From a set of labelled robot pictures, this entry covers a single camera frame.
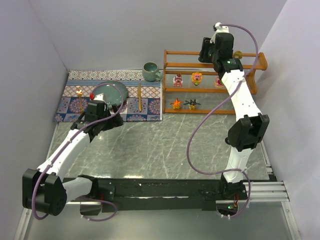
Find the pink bear strawberry cake toy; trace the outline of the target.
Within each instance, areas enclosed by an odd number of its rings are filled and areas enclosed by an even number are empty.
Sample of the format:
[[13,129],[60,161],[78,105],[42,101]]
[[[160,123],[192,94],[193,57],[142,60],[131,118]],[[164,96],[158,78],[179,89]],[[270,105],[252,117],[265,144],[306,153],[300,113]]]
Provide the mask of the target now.
[[180,73],[177,73],[173,79],[172,79],[172,82],[173,82],[173,86],[174,87],[182,87],[183,86],[183,78],[182,78],[182,75]]

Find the pink bear donut toy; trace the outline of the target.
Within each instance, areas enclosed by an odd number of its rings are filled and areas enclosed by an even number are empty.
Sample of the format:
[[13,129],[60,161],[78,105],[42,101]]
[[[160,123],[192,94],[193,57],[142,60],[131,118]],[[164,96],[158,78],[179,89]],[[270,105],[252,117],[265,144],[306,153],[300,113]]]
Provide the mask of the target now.
[[221,81],[221,79],[218,76],[214,80],[214,85],[216,88],[223,88],[224,87],[223,82]]

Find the pink flower bear toy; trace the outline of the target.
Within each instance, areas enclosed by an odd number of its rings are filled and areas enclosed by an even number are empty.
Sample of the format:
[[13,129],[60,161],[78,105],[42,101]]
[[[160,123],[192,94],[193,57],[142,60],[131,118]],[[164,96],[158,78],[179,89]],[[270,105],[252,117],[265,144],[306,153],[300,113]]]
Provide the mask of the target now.
[[191,82],[193,85],[198,86],[203,79],[203,75],[200,72],[194,72],[191,75]]

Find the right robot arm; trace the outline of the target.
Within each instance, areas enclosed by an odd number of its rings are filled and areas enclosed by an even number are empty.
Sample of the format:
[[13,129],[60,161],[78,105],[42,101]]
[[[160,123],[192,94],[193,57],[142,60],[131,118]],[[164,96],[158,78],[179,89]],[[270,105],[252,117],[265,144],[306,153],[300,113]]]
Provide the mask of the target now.
[[225,142],[231,146],[226,172],[221,174],[218,187],[205,192],[214,200],[246,199],[243,171],[253,150],[265,135],[269,116],[262,114],[255,104],[245,79],[243,65],[233,57],[234,37],[217,33],[214,39],[204,37],[198,60],[212,63],[222,84],[227,89],[235,111],[236,122],[228,130]]

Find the black yellow spiky creature toy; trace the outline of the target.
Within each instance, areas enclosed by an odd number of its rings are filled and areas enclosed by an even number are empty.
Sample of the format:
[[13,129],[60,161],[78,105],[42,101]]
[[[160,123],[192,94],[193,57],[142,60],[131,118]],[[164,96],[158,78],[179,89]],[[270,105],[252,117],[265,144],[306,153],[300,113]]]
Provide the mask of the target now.
[[184,106],[188,106],[189,110],[195,110],[197,105],[201,105],[200,103],[197,102],[196,99],[190,99],[190,101],[185,100],[183,103]]

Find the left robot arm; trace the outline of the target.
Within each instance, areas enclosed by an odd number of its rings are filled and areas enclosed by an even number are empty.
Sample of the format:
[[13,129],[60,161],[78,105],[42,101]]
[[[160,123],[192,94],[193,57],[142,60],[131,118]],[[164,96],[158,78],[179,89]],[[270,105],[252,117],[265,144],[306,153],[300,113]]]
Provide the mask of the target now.
[[79,175],[63,182],[69,168],[100,132],[123,125],[123,103],[107,105],[91,100],[87,110],[75,121],[60,146],[37,169],[27,169],[22,176],[22,206],[37,220],[57,216],[66,203],[77,198],[101,198],[95,177]]

